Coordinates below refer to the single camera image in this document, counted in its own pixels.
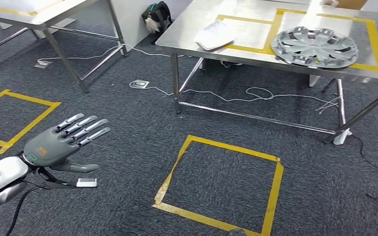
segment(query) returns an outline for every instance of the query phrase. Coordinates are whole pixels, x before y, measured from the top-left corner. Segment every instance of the white wall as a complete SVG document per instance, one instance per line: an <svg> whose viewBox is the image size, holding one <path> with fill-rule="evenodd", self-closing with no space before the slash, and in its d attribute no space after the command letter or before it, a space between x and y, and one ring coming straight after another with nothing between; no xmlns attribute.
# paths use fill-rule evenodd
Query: white wall
<svg viewBox="0 0 378 236"><path fill-rule="evenodd" d="M116 10L124 41L131 46L135 46L143 40L149 32L141 14L152 3L160 0L111 0ZM192 0L164 0L169 6L172 19L175 19L192 2ZM100 0L89 6L87 9L74 15L73 19L89 24L104 24L111 26L112 21L108 6L105 0Z"/></svg>

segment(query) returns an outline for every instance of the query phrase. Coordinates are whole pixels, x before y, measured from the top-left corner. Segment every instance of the black backpack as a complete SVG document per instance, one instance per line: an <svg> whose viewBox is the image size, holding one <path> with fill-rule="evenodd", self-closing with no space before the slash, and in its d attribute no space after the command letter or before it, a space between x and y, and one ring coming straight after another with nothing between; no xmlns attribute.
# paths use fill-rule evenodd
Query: black backpack
<svg viewBox="0 0 378 236"><path fill-rule="evenodd" d="M169 7L163 1L149 5L141 16L146 22L147 29L157 37L160 37L172 24Z"/></svg>

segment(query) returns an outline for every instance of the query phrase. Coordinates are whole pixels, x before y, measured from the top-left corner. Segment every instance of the table top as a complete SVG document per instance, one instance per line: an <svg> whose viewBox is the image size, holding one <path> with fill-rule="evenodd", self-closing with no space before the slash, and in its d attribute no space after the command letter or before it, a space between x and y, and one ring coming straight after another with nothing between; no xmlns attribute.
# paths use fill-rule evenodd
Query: table top
<svg viewBox="0 0 378 236"><path fill-rule="evenodd" d="M0 22L44 30L96 1L98 0L49 0L42 1L47 2L43 4L37 0L0 0Z"/></svg>
<svg viewBox="0 0 378 236"><path fill-rule="evenodd" d="M222 19L234 32L235 40L215 50L203 50L193 39L216 19ZM279 32L297 26L327 28L350 36L359 50L357 62L340 69L287 64L275 56L270 42ZM320 6L319 0L311 1L311 5L262 0L194 0L156 45L170 53L378 83L378 13Z"/></svg>

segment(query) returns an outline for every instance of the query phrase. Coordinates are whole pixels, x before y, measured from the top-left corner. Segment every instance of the yellow tape square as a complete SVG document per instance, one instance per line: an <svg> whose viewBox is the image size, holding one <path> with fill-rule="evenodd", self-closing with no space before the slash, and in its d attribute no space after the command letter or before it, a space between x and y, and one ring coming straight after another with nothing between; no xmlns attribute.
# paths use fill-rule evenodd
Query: yellow tape square
<svg viewBox="0 0 378 236"><path fill-rule="evenodd" d="M46 100L42 100L35 97L30 97L26 95L22 95L19 93L10 92L9 89L5 89L4 91L0 92L0 98L4 95L16 97L18 99L23 99L29 102L35 102L42 105L49 106L43 113L41 113L37 118L31 121L27 126L25 126L19 133L17 133L14 137L12 137L8 142L0 140L0 154L6 152L10 147L14 145L23 135L25 135L30 129L32 129L35 125L37 125L42 119L44 119L50 112L52 112L61 102L50 102Z"/></svg>
<svg viewBox="0 0 378 236"><path fill-rule="evenodd" d="M219 221L219 220L216 220L216 219L213 219L213 218L201 215L201 214L197 214L197 213L194 213L194 212L182 209L182 208L178 208L176 206L172 206L172 205L169 205L169 204L162 202L164 196L166 195L167 189L169 187L173 171L176 169L177 164L179 163L182 155L185 153L186 149L188 148L188 146L190 145L191 142L199 142L199 143L203 143L203 144L208 144L208 145L216 146L216 147L219 147L219 148L237 151L237 152L241 152L241 153L244 153L244 154L256 156L258 158L263 158L263 159L266 159L266 160L269 160L269 161L276 162L276 169L275 169L275 173L274 173L274 176L273 176L272 186L271 186L271 189L270 189L269 199L268 199L267 207L266 207L266 213L264 215L263 225L262 225L260 233L253 232L253 231L244 229L242 227L231 225L231 224L228 224L226 222L222 222L222 221ZM203 138L199 138L199 137L196 137L196 136L188 135L188 137L186 138L185 142L183 143L183 145L182 145L182 147L179 151L178 157L176 158L176 161L175 161L175 163L172 167L172 170L167 175L166 179L164 180L163 184L161 185L160 189L158 190L158 192L157 192L157 194L154 198L155 203L154 203L153 207L156 207L156 208L161 209L161 210L168 211L168 212L173 213L173 214L180 215L182 217L185 217L185 218L188 218L188 219L191 219L191 220L203 223L203 224L213 226L215 228L226 230L226 231L241 228L241 229L244 230L244 232L246 233L247 236L269 236L270 232L272 230L273 217L275 215L276 203L277 203L278 196L279 196L279 189L280 189L280 184L281 184L281 180L282 180L282 174L283 174L283 165L280 163L280 159L275 157L275 156L268 155L268 154L258 152L258 151L254 151L254 150L251 150L251 149L243 148L243 147L238 147L238 146L234 146L234 145L229 145L229 144L225 144L225 143L216 142L216 141L213 141L213 140L208 140L208 139L203 139Z"/></svg>
<svg viewBox="0 0 378 236"><path fill-rule="evenodd" d="M247 52L275 55L275 53L273 52L273 50L270 46L270 43L272 42L273 38L276 37L276 35L279 32L279 28L281 26L282 18L284 16L285 12L297 13L297 14L307 14L306 11L298 11L298 10L278 8L273 21L264 21L264 20L258 20L258 19L218 15L217 19L220 19L220 20L233 19L233 20L240 20L240 21L257 22L257 23L262 23L262 24L271 24L271 28L270 28L270 31L267 35L267 38L266 38L266 41L264 43L263 48L251 48L251 47L244 47L244 46L233 45L233 44L226 45L225 47L230 48L230 49L247 51ZM337 19L344 19L344 20L351 20L351 21L358 21L358 22L366 23L367 33L368 33L369 41L370 41L370 46L371 46L371 49L372 49L372 52L373 52L373 55L374 55L374 58L375 58L376 65L354 63L354 64L350 65L349 67L356 68L356 69L378 71L378 30L376 28L376 22L374 20L357 18L357 17L329 15L329 14L317 14L317 16L330 17L330 18L337 18Z"/></svg>

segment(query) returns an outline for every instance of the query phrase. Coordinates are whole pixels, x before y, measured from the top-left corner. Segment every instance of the robotic hand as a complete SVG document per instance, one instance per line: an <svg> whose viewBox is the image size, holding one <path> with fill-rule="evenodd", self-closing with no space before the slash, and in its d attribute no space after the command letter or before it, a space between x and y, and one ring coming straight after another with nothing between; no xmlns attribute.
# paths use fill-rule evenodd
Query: robotic hand
<svg viewBox="0 0 378 236"><path fill-rule="evenodd" d="M97 187L95 178L80 178L77 182L66 182L56 179L45 169L49 167L56 171L89 173L99 168L96 164L81 165L67 159L84 145L111 130L106 127L79 141L92 130L108 122L107 119L101 119L83 128L87 123L97 119L96 116L91 116L73 124L83 116L77 114L49 128L31 139L19 155L0 160L0 205L22 192L27 185L23 179L31 173L43 182L47 189Z"/></svg>

